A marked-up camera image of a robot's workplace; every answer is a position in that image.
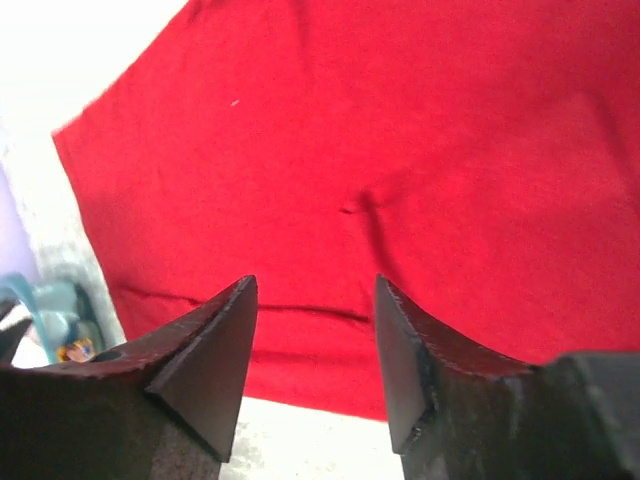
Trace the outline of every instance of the white surface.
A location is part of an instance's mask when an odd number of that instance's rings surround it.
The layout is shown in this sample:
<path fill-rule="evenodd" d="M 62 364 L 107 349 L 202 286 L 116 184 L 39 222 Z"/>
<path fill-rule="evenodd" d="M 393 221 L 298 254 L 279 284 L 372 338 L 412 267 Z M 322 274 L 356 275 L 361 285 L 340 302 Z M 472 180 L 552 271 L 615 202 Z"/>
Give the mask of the white surface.
<path fill-rule="evenodd" d="M 0 104 L 14 138 L 3 159 L 43 277 L 92 294 L 122 341 L 51 131 L 97 97 L 184 0 L 0 0 Z M 245 399 L 223 480 L 401 479 L 386 424 Z"/>
<path fill-rule="evenodd" d="M 31 313 L 27 307 L 20 303 L 0 319 L 0 330 L 6 330 L 26 318 L 31 318 Z M 44 348 L 33 339 L 37 339 L 37 334 L 35 333 L 34 326 L 31 325 L 27 334 L 22 337 L 22 340 L 18 344 L 18 349 L 13 356 L 11 365 L 17 368 L 35 368 L 49 365 L 49 359 L 47 358 Z"/>

